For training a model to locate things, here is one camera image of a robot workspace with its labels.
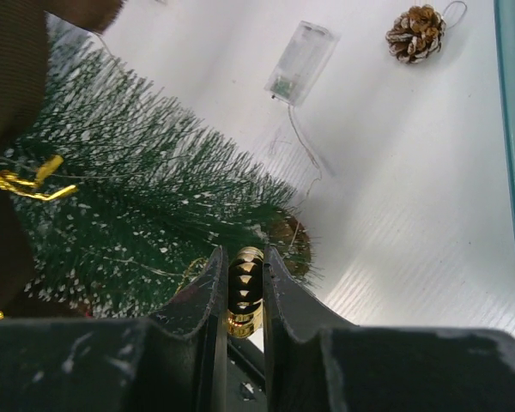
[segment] thin wire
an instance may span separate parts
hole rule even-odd
[[[305,143],[303,143],[303,139],[301,138],[300,132],[298,131],[298,128],[296,126],[296,122],[294,121],[294,107],[292,105],[288,105],[288,118],[290,119],[290,124],[292,125],[292,129],[294,129],[295,135],[298,137],[298,141],[300,142],[300,145],[303,147],[303,149],[307,153],[307,157],[309,157],[309,160],[311,161],[312,165],[318,170],[318,177],[315,178],[311,184],[309,185],[309,189],[307,189],[307,193],[305,198],[298,203],[296,208],[299,208],[311,195],[312,187],[315,185],[316,182],[320,182],[323,179],[323,171],[320,168],[320,165],[317,162],[317,159],[315,159],[315,156],[313,155],[312,151],[306,146]],[[296,226],[294,230],[294,236],[292,238],[292,242],[290,243],[290,249],[294,246],[295,238],[298,235],[298,232],[300,230],[300,220],[298,219],[298,225]]]
[[[467,3],[462,1],[462,0],[454,0],[453,2],[448,3],[448,5],[443,10],[443,12],[442,12],[443,19],[445,18],[446,12],[450,9],[450,7],[452,7],[455,4],[462,4],[463,5],[463,13],[462,13],[462,15],[460,15],[460,18],[457,19],[457,21],[454,24],[452,24],[451,26],[448,26],[446,28],[446,30],[450,30],[451,28],[453,28],[456,25],[458,25],[464,19],[465,15],[467,14],[467,10],[468,10]]]

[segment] white table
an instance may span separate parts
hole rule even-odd
[[[264,84],[299,21],[338,33],[296,112],[324,169],[302,215],[318,238],[318,296],[357,324],[481,326],[515,336],[494,8],[468,0],[442,53],[407,67],[389,56],[384,35],[414,3],[132,0],[105,39],[305,191],[316,171]]]

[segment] miniature christmas tree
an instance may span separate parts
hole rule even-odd
[[[88,38],[67,35],[51,28],[44,107],[0,160],[29,177],[59,154],[65,162],[46,189],[79,189],[49,203],[14,197],[39,273],[29,296],[96,317],[145,315],[195,276],[216,245],[234,256],[277,243],[294,270],[308,271],[302,227],[292,239],[271,236],[293,219],[292,188]]]

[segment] pine cone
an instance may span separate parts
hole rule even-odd
[[[440,52],[445,30],[445,21],[432,6],[415,6],[395,20],[395,26],[385,38],[391,55],[399,62],[416,64],[431,53]]]

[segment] gold ornament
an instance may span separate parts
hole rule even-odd
[[[261,327],[263,318],[264,254],[255,247],[245,247],[229,265],[227,331],[245,338]]]
[[[75,185],[65,187],[51,195],[44,193],[37,193],[34,190],[40,188],[44,184],[44,179],[53,174],[58,167],[63,163],[63,158],[59,155],[53,156],[49,161],[42,165],[36,173],[34,181],[20,179],[17,174],[8,170],[0,171],[0,189],[3,191],[11,191],[19,196],[31,197],[32,199],[42,200],[49,202],[51,200],[65,197],[77,191]]]
[[[402,13],[385,38],[392,56],[399,62],[417,64],[440,52],[446,23],[433,6],[415,6]]]

